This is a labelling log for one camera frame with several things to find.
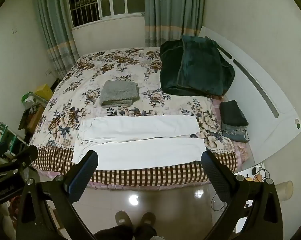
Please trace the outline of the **grey slipper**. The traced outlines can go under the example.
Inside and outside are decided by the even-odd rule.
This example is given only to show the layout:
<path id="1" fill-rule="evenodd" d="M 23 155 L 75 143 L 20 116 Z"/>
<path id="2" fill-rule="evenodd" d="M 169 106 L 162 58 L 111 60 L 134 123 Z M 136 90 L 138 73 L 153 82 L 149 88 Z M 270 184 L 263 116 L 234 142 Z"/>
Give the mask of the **grey slipper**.
<path id="1" fill-rule="evenodd" d="M 144 215 L 141 217 L 141 220 L 139 222 L 139 225 L 150 225 L 154 226 L 156 222 L 156 216 L 152 212 L 146 212 Z"/>
<path id="2" fill-rule="evenodd" d="M 115 221 L 117 226 L 125 227 L 125 228 L 133 228 L 133 223 L 129 217 L 129 215 L 125 211 L 118 211 L 115 214 Z"/>

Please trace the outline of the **yellow box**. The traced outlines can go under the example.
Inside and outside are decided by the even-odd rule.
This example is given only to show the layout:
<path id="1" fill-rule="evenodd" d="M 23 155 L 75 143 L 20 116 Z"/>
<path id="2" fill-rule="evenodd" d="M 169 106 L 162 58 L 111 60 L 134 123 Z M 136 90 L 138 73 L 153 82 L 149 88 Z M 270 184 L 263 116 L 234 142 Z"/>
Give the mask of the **yellow box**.
<path id="1" fill-rule="evenodd" d="M 53 96 L 53 92 L 47 84 L 39 86 L 36 89 L 35 94 L 45 99 L 46 101 L 49 101 Z"/>

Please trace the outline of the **left green curtain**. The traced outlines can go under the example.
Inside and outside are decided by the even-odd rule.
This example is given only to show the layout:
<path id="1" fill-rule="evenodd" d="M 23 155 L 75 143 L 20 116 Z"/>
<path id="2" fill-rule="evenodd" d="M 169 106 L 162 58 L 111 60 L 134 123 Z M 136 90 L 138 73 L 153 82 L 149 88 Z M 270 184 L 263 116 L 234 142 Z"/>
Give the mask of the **left green curtain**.
<path id="1" fill-rule="evenodd" d="M 67 0 L 33 0 L 37 22 L 46 51 L 59 79 L 63 79 L 79 59 L 71 32 Z"/>

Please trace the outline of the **white cylinder container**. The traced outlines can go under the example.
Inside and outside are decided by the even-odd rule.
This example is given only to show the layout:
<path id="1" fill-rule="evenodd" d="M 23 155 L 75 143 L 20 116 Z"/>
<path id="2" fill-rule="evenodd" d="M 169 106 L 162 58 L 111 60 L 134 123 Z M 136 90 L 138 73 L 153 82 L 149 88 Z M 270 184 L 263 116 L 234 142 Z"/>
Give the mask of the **white cylinder container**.
<path id="1" fill-rule="evenodd" d="M 294 185 L 292 181 L 285 181 L 275 186 L 280 202 L 289 200 L 294 192 Z"/>

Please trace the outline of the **folded grey jeans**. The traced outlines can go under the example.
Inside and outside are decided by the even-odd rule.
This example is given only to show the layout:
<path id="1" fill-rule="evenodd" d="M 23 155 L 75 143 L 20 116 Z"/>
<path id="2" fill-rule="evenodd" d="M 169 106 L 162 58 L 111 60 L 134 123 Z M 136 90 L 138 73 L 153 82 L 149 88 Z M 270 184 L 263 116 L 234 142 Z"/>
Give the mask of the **folded grey jeans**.
<path id="1" fill-rule="evenodd" d="M 223 137 L 227 137 L 232 141 L 247 143 L 250 141 L 246 126 L 231 126 L 221 124 Z"/>

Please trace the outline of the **green curtain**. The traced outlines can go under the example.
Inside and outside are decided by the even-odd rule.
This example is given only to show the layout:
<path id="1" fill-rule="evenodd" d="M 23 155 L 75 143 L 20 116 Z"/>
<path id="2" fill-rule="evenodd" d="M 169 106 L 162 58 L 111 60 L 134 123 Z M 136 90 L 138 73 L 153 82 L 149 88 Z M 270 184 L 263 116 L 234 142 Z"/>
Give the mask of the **green curtain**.
<path id="1" fill-rule="evenodd" d="M 145 0 L 145 45 L 159 47 L 182 35 L 197 36 L 205 0 Z"/>
<path id="2" fill-rule="evenodd" d="M 46 51 L 59 79 L 63 79 L 79 59 L 71 32 L 67 0 L 33 0 L 37 22 Z"/>

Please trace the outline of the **left grey slipper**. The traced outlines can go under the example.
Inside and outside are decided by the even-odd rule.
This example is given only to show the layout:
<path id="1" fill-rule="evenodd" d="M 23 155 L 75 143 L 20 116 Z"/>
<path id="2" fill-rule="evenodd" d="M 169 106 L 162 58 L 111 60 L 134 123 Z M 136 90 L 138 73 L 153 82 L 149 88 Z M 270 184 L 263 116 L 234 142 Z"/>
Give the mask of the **left grey slipper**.
<path id="1" fill-rule="evenodd" d="M 115 221 L 117 226 L 125 227 L 125 228 L 133 228 L 133 223 L 129 217 L 129 215 L 125 211 L 118 211 L 115 214 Z"/>

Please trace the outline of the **white pants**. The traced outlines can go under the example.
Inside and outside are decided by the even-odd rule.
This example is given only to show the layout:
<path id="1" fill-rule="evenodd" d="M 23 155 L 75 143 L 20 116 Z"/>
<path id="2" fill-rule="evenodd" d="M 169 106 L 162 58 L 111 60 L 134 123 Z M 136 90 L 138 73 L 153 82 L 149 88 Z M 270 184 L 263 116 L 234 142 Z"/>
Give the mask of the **white pants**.
<path id="1" fill-rule="evenodd" d="M 83 120 L 72 162 L 89 151 L 99 157 L 98 170 L 139 170 L 200 161 L 206 151 L 195 116 L 105 116 Z"/>

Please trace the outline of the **floral bed blanket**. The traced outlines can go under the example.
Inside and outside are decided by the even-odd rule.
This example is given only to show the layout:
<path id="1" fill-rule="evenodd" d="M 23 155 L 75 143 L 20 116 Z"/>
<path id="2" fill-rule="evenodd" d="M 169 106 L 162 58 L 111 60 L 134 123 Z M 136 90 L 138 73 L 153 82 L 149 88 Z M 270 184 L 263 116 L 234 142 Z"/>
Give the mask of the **floral bed blanket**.
<path id="1" fill-rule="evenodd" d="M 231 171 L 239 160 L 224 137 L 209 96 L 176 96 L 160 85 L 159 48 L 125 48 L 82 56 L 57 86 L 31 139 L 38 148 L 32 164 L 44 172 L 65 174 L 74 164 L 80 124 L 88 118 L 153 115 L 194 116 L 197 138 Z"/>

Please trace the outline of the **right grey slipper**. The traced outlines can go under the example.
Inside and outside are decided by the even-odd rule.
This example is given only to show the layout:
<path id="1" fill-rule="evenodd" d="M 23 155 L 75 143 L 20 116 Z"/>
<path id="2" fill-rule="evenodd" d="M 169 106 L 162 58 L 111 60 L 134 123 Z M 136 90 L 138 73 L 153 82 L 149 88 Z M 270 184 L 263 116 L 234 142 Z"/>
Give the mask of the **right grey slipper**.
<path id="1" fill-rule="evenodd" d="M 141 220 L 139 222 L 139 225 L 150 225 L 154 226 L 156 222 L 156 216 L 152 212 L 146 212 L 144 215 L 141 217 Z"/>

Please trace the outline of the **dark low side table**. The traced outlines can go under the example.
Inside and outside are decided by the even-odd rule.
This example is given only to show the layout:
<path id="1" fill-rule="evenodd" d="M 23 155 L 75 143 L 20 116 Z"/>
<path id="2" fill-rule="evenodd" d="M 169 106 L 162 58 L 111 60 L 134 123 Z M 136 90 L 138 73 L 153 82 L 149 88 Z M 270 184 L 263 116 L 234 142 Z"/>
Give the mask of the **dark low side table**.
<path id="1" fill-rule="evenodd" d="M 22 115 L 18 130 L 24 129 L 26 132 L 34 133 L 44 112 L 44 107 L 40 104 L 33 105 L 26 109 Z"/>

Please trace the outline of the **green white shelf rack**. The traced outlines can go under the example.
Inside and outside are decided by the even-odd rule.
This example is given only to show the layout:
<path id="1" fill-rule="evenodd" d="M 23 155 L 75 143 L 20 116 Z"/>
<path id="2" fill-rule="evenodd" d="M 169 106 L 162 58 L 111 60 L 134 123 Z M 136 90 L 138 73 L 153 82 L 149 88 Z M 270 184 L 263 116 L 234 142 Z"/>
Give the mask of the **green white shelf rack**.
<path id="1" fill-rule="evenodd" d="M 0 144 L 5 142 L 8 146 L 8 152 L 17 155 L 28 147 L 28 144 L 19 137 L 5 123 L 0 122 Z"/>

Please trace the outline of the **right green curtain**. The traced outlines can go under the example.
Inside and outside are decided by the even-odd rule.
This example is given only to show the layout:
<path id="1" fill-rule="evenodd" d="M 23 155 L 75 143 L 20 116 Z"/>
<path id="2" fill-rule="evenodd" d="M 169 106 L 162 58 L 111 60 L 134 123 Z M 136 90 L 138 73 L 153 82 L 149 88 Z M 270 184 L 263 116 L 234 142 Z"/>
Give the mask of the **right green curtain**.
<path id="1" fill-rule="evenodd" d="M 159 47 L 182 35 L 197 36 L 205 0 L 145 0 L 145 45 Z"/>

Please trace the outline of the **green white plastic bag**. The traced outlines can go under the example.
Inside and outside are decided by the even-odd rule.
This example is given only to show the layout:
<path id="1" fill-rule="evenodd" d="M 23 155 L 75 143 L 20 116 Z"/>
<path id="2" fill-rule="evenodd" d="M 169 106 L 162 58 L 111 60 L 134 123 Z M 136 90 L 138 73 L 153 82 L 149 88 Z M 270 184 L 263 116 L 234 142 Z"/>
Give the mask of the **green white plastic bag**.
<path id="1" fill-rule="evenodd" d="M 21 102 L 25 109 L 31 108 L 37 103 L 36 95 L 33 92 L 28 92 L 22 96 Z"/>

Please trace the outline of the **dark green velvet blanket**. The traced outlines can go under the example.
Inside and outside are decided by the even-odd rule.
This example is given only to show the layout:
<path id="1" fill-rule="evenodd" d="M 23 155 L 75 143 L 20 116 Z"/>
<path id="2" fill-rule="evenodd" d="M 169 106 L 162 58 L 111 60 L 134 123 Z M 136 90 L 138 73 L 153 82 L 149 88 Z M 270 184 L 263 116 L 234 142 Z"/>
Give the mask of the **dark green velvet blanket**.
<path id="1" fill-rule="evenodd" d="M 164 93 L 179 96 L 223 96 L 235 71 L 210 38 L 183 35 L 166 41 L 159 53 L 160 84 Z"/>

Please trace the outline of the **folded black garment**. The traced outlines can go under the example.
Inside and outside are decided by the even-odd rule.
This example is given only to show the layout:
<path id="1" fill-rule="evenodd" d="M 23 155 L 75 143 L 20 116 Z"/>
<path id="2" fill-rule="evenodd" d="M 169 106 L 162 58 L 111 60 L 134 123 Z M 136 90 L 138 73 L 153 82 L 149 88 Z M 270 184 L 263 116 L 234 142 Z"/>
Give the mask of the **folded black garment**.
<path id="1" fill-rule="evenodd" d="M 237 127 L 249 125 L 236 100 L 221 102 L 219 110 L 223 124 Z"/>

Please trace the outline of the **white headboard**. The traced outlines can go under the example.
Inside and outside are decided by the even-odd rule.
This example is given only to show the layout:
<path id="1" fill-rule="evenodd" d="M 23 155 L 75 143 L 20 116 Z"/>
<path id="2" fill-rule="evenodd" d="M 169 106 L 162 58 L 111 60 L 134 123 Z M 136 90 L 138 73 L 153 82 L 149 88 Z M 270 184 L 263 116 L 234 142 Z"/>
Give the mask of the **white headboard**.
<path id="1" fill-rule="evenodd" d="M 214 40 L 234 68 L 225 97 L 235 100 L 244 113 L 253 160 L 261 163 L 301 133 L 301 119 L 279 85 L 246 52 L 207 27 L 202 27 L 200 36 Z"/>

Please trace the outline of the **folded grey towel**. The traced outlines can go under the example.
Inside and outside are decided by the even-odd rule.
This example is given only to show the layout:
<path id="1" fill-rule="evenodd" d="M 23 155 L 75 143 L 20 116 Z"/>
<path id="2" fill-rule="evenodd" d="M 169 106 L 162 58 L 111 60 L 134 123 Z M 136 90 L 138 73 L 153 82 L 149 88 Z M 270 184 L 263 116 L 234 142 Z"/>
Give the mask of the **folded grey towel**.
<path id="1" fill-rule="evenodd" d="M 108 80 L 101 91 L 101 107 L 131 106 L 139 100 L 138 84 L 128 80 Z"/>

